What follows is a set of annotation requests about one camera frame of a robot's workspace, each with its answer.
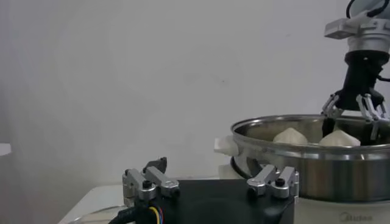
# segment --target stainless steel pot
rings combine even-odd
[[[362,202],[390,200],[390,127],[381,129],[378,145],[318,146],[322,138],[320,115],[284,115],[248,119],[232,125],[238,145],[237,164],[255,158],[300,172],[300,196],[315,200]],[[342,117],[336,128],[360,138],[364,120]],[[277,144],[275,135],[292,127],[311,145]]]

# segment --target black base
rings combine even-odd
[[[182,180],[177,200],[158,196],[166,224],[293,224],[294,198],[274,198],[268,189],[257,200],[247,196],[246,180]]]

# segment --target yellow wire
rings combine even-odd
[[[156,214],[157,224],[160,224],[160,215],[158,214],[157,209],[155,207],[149,207],[149,209],[152,210],[154,214]]]

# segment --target steel bowl rim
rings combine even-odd
[[[244,135],[241,135],[236,132],[237,128],[251,124],[251,123],[259,123],[261,121],[277,121],[277,120],[288,120],[288,119],[305,119],[305,118],[316,118],[323,119],[324,117],[318,114],[286,114],[286,115],[273,115],[273,116],[263,116],[263,117],[255,117],[251,119],[245,119],[243,121],[239,121],[234,123],[231,126],[231,131],[235,137],[235,139],[244,142],[251,142],[260,147],[264,147],[264,150],[267,151],[270,148],[272,150],[279,151],[278,154],[285,154],[286,152],[296,152],[301,155],[295,155],[293,157],[306,157],[309,154],[318,155],[322,154],[334,155],[334,156],[348,156],[348,155],[366,155],[368,158],[362,158],[362,160],[367,160],[369,157],[379,156],[380,158],[390,158],[390,144],[381,144],[381,145],[368,145],[368,146],[331,146],[325,147],[320,145],[292,145],[292,144],[283,144],[283,143],[274,143],[270,141],[250,138]],[[356,121],[364,122],[363,119],[358,119],[357,117],[352,116],[343,116],[344,119],[353,119]]]

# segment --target metal clamp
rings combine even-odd
[[[340,99],[340,97],[336,94],[330,95],[329,99],[326,101],[324,106],[322,107],[322,114],[326,117],[336,119],[342,115],[344,110],[336,108],[336,102]]]
[[[258,173],[257,176],[246,181],[249,191],[254,193],[254,196],[256,197],[264,195],[266,192],[266,185],[268,182],[275,180],[276,173],[277,169],[275,166],[267,165],[260,171],[260,173]]]
[[[277,198],[297,197],[299,194],[299,173],[293,167],[285,167],[280,176],[271,183],[272,195]]]
[[[156,167],[148,167],[145,171],[147,180],[155,183],[161,189],[161,194],[165,197],[177,198],[180,195],[179,182],[175,179],[168,178]]]
[[[140,200],[149,201],[156,197],[156,185],[145,179],[145,177],[143,177],[138,170],[126,170],[123,179],[127,187],[133,187],[133,192],[135,196],[138,197]]]
[[[381,123],[386,125],[390,124],[390,117],[385,102],[382,102],[377,108],[374,108],[370,94],[365,94],[364,96],[358,95],[356,101],[358,102],[362,117],[368,123],[372,123],[373,127],[370,138],[374,140],[377,137],[379,125]]]

